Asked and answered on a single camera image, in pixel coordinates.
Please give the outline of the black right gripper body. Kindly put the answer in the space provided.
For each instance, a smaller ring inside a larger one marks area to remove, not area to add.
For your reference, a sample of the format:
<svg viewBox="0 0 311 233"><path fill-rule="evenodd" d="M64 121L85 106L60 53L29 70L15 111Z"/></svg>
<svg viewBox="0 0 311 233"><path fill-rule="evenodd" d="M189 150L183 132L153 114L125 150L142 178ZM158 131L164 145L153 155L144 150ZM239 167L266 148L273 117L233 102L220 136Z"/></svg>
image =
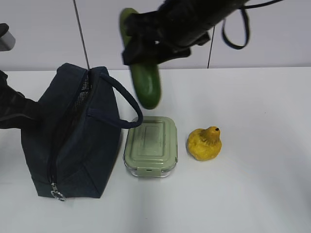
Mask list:
<svg viewBox="0 0 311 233"><path fill-rule="evenodd" d="M207 29L196 16L176 10L138 13L134 9L121 12L121 36L124 65L149 62L161 64L187 58L193 46L210 41Z"/></svg>

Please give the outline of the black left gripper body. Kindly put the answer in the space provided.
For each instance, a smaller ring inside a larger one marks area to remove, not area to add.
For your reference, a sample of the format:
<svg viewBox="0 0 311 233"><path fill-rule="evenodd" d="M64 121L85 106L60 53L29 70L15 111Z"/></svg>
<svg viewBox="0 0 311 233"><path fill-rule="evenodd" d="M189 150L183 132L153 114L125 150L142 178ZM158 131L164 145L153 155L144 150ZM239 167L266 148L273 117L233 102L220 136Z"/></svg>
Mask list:
<svg viewBox="0 0 311 233"><path fill-rule="evenodd" d="M34 130L44 123L42 105L9 86L8 75L0 72L0 128Z"/></svg>

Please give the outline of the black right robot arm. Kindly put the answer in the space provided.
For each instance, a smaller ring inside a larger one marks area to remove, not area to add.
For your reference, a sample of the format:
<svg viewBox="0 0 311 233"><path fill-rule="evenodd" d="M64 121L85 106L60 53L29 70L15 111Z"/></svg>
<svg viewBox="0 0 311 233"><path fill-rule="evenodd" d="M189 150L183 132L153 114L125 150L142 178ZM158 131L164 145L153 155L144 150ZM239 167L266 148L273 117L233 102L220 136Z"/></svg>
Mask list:
<svg viewBox="0 0 311 233"><path fill-rule="evenodd" d="M123 23L129 42L122 52L123 63L161 64L187 58L193 46L210 40L208 31L239 10L245 29L243 45L232 43L222 31L224 42L235 50L248 45L250 23L244 0L166 0L155 11L138 13L129 8Z"/></svg>

